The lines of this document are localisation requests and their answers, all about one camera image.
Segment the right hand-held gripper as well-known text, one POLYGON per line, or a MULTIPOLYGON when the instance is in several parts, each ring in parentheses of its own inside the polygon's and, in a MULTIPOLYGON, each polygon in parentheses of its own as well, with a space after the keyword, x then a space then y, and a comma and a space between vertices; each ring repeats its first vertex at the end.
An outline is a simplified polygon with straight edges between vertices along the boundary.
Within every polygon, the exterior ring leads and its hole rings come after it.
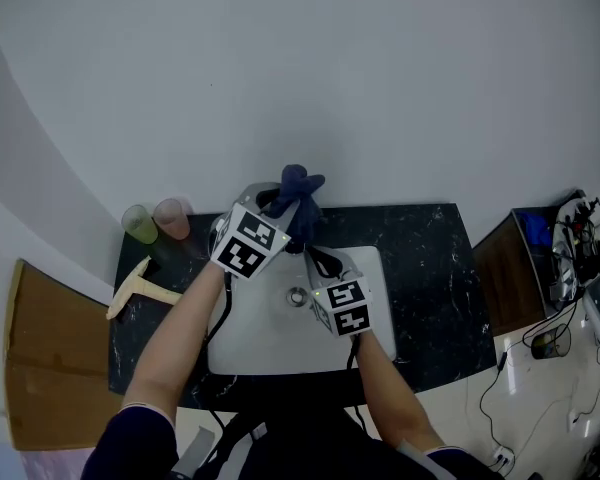
POLYGON ((337 338, 369 330, 372 294, 353 259, 320 246, 307 247, 304 257, 316 319, 337 338))

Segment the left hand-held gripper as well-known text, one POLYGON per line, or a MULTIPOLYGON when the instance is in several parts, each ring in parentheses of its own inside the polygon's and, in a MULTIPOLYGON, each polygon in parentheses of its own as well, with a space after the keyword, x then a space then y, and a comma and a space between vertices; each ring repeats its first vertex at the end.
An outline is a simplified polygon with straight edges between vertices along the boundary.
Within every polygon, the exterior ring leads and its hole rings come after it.
POLYGON ((279 193, 276 182, 254 183, 244 189, 216 232, 212 262, 240 279, 250 280, 283 250, 290 241, 289 229, 301 201, 281 203, 279 193), (272 202, 279 212, 274 224, 256 215, 272 202))

